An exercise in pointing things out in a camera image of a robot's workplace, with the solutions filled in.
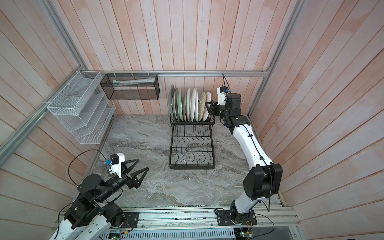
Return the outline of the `white plate black outline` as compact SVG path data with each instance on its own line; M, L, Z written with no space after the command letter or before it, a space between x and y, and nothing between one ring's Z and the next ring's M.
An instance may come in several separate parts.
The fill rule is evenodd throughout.
M190 95L190 121L195 121L195 112L196 112L196 88L192 90Z

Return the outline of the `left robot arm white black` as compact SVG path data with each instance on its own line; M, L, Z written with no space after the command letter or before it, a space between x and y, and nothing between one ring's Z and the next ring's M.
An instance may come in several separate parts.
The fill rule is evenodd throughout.
M139 220L139 213L125 214L115 199L108 201L113 194L123 189L138 189L148 171L148 167L130 173L139 159L122 163L122 176L113 174L105 181L98 174L87 176L78 186L78 197L69 204L69 209L52 235L52 240L96 240L110 228L119 230L118 237L133 231Z

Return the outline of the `yellow woven round mat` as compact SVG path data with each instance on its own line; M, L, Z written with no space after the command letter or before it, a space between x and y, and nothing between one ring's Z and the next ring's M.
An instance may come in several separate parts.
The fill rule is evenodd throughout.
M206 103L206 93L205 92L202 92L202 94L200 95L200 98L199 98L199 109L198 109L198 121L202 121L203 119L203 114L205 112L205 103Z

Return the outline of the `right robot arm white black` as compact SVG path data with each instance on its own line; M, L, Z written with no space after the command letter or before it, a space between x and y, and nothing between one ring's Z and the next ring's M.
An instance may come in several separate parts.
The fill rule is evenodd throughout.
M278 193L283 168L267 156L253 132L249 119L241 114L241 95L226 87L217 89L218 100L207 102L208 112L219 116L240 144L248 161L249 172L243 181L244 191L231 204L229 213L234 224L251 218L252 208L262 199Z

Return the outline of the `cream floral plate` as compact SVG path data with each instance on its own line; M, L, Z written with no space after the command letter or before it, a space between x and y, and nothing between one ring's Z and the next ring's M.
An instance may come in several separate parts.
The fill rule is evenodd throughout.
M175 122L178 122L180 120L179 114L178 114L177 94L178 94L178 89L176 88L174 93L173 93L173 107L174 107Z

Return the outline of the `orange sunburst plate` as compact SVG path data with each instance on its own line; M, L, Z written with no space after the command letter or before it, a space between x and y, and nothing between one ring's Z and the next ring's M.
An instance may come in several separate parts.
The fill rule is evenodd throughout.
M190 88L188 88L186 94L186 121L190 121Z
M203 117L202 117L202 121L204 122L204 121L206 121L206 119L208 118L208 116L209 116L209 112L208 112L208 110L209 110L209 108L210 108L210 102L212 101L212 94L211 94L211 92L206 92L206 102L205 102L205 111L204 111L204 113L203 113Z

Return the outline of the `light green flower plate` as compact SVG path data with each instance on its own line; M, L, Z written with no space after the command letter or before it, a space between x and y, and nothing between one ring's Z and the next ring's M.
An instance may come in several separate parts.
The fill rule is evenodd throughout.
M179 122L183 121L183 109L182 109L182 93L179 89L176 89L176 100L177 100L177 109L178 109L178 119Z

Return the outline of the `black round plate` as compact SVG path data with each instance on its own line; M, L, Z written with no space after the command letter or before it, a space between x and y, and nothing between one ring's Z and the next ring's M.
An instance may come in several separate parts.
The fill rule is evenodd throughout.
M182 99L182 111L183 111L183 121L187 121L187 103L186 103L187 97L186 95L183 96Z

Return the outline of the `large teal green plate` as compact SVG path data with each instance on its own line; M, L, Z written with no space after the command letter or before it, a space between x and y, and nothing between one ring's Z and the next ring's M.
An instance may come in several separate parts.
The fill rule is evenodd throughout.
M171 115L171 119L174 122L175 121L175 115L174 115L174 108L173 108L173 94L175 92L175 87L173 84L171 84L171 90L169 92L169 111Z

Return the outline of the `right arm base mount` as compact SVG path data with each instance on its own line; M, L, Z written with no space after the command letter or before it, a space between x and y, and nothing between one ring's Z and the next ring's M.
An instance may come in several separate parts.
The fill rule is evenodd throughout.
M230 206L228 210L224 208L216 208L214 210L217 216L217 222L219 226L235 226L235 225L257 225L256 214L253 210L249 210L245 214L240 214L234 204Z

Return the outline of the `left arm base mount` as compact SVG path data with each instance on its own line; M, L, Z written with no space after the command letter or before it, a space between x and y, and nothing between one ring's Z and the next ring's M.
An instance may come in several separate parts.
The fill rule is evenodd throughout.
M113 228L135 229L138 225L139 212L124 212L116 203L108 203L102 207L100 214L111 223Z

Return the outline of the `black wire dish rack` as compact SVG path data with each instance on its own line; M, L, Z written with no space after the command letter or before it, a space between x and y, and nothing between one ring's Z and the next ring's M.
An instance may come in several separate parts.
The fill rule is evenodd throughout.
M209 116L204 122L176 122L171 117L170 123L170 169L213 170L216 165L212 134L215 118Z

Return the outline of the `dark green rim plate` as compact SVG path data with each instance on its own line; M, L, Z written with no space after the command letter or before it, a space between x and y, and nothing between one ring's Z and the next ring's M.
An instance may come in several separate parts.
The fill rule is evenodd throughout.
M194 116L194 121L197 122L199 120L199 97L198 97L198 90L197 88L195 88L195 109L194 109L194 113L195 113L195 116Z

